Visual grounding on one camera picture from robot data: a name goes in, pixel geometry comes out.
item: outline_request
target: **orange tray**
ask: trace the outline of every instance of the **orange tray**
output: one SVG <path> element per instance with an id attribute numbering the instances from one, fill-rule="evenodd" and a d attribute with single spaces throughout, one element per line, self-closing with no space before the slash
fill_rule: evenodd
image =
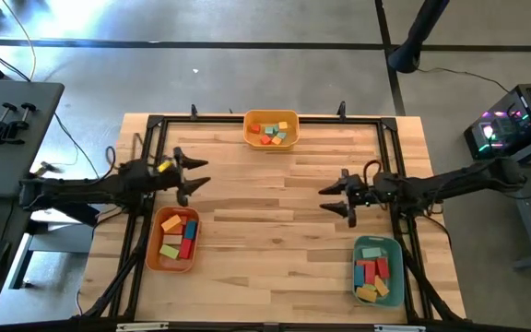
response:
<path id="1" fill-rule="evenodd" d="M 286 138 L 279 145 L 263 145 L 260 139 L 264 134 L 264 126 L 276 125 L 279 122 L 287 122 Z M 259 134 L 252 133 L 249 128 L 253 124 L 260 124 L 262 131 Z M 299 141 L 299 116 L 292 110 L 250 110 L 243 118 L 243 138 L 252 148 L 284 150 L 291 149 Z"/>
<path id="2" fill-rule="evenodd" d="M 190 259 L 172 259 L 159 253 L 163 245 L 163 229 L 161 223 L 174 215 L 178 215 L 187 220 L 193 219 L 198 221 L 195 228 L 195 239 Z M 188 207 L 162 207 L 155 214 L 153 220 L 153 228 L 151 230 L 150 239 L 147 246 L 147 258 L 145 263 L 147 267 L 155 271 L 164 272 L 185 272 L 192 268 L 195 260 L 195 249 L 198 244 L 198 235 L 200 234 L 200 218 L 198 212 L 193 208 Z"/>

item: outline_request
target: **wooden table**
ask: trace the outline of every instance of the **wooden table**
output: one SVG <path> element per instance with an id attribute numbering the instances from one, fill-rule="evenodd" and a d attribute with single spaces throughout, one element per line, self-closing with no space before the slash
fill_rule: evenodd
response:
<path id="1" fill-rule="evenodd" d="M 141 113 L 124 117 L 118 161 L 131 158 L 133 134 L 144 135 L 147 118 Z M 396 120 L 407 175 L 431 176 L 420 119 Z M 244 143 L 241 124 L 170 124 L 165 152 L 179 146 L 191 158 L 209 160 L 186 177 L 212 180 L 190 198 L 202 221 L 195 266 L 183 274 L 145 267 L 136 320 L 405 323 L 403 305 L 393 310 L 360 305 L 351 293 L 354 241 L 361 235 L 392 236 L 388 214 L 379 207 L 359 207 L 358 226 L 350 229 L 344 219 L 318 207 L 342 199 L 317 194 L 336 181 L 341 168 L 361 174 L 366 161 L 380 158 L 377 142 L 370 125 L 302 124 L 292 151 L 256 151 Z M 140 156 L 141 147 L 135 149 Z M 176 205 L 173 190 L 158 193 L 156 210 Z M 85 310 L 116 273 L 126 219 L 116 217 L 95 232 L 80 295 Z M 447 237 L 436 225 L 418 222 L 428 278 L 464 316 Z M 421 313 L 419 288 L 410 279 Z"/>

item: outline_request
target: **teal bowl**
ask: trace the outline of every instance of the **teal bowl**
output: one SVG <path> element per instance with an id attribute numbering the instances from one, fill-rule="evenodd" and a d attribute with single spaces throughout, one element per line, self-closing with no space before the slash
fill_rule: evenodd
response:
<path id="1" fill-rule="evenodd" d="M 354 243 L 354 255 L 352 261 L 352 280 L 356 272 L 354 266 L 356 261 L 364 259 L 361 250 L 364 248 L 380 248 L 382 257 L 388 258 L 388 268 L 390 278 L 384 283 L 389 292 L 385 296 L 379 296 L 376 302 L 366 302 L 356 295 L 356 288 L 352 287 L 354 297 L 362 304 L 380 306 L 380 307 L 397 307 L 405 299 L 405 267 L 403 266 L 403 252 L 401 245 L 394 239 L 380 236 L 361 236 Z"/>

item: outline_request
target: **gray floor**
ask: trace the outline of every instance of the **gray floor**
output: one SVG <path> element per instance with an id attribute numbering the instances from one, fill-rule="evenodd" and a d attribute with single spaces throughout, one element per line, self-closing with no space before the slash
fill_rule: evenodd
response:
<path id="1" fill-rule="evenodd" d="M 113 41 L 380 42 L 373 0 L 40 0 L 11 1 L 30 36 Z M 401 42 L 421 0 L 384 0 L 393 42 Z M 0 14 L 0 38 L 22 39 Z M 531 44 L 531 1 L 453 0 L 430 36 L 433 44 Z M 231 108 L 292 108 L 331 113 L 394 114 L 380 51 L 258 51 L 37 48 L 37 80 L 61 82 L 58 113 L 100 171 L 103 149 L 117 138 L 124 113 L 201 113 Z M 26 47 L 0 55 L 29 72 Z M 531 53 L 424 53 L 423 68 L 445 66 L 499 80 L 531 83 Z M 448 73 L 399 75 L 407 115 L 422 117 L 435 172 L 470 162 L 462 131 L 503 94 L 497 86 Z M 54 123 L 38 156 L 71 162 L 73 148 Z M 67 177 L 91 176 L 84 158 Z M 446 222 L 468 317 L 531 327 L 530 255 L 513 202 L 494 193 L 448 201 Z M 68 317 L 86 258 L 35 255 L 28 277 L 39 288 L 6 290 L 0 324 Z"/>

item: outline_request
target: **red block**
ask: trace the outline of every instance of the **red block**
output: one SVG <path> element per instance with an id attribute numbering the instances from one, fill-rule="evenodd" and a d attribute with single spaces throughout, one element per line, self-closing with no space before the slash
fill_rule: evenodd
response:
<path id="1" fill-rule="evenodd" d="M 378 268 L 378 276 L 381 279 L 388 279 L 390 273 L 388 272 L 388 260 L 386 257 L 376 258 L 376 267 Z"/>
<path id="2" fill-rule="evenodd" d="M 182 246 L 180 247 L 180 258 L 189 259 L 192 253 L 192 247 L 194 242 L 190 239 L 183 239 Z"/>
<path id="3" fill-rule="evenodd" d="M 259 134 L 259 132 L 262 131 L 262 126 L 260 124 L 252 124 L 249 127 L 249 131 L 251 131 L 252 133 Z"/>
<path id="4" fill-rule="evenodd" d="M 272 138 L 268 135 L 263 135 L 260 142 L 262 142 L 263 145 L 268 145 L 272 142 Z"/>
<path id="5" fill-rule="evenodd" d="M 376 277 L 376 263 L 374 261 L 365 261 L 364 265 L 364 283 L 374 284 L 374 277 Z"/>

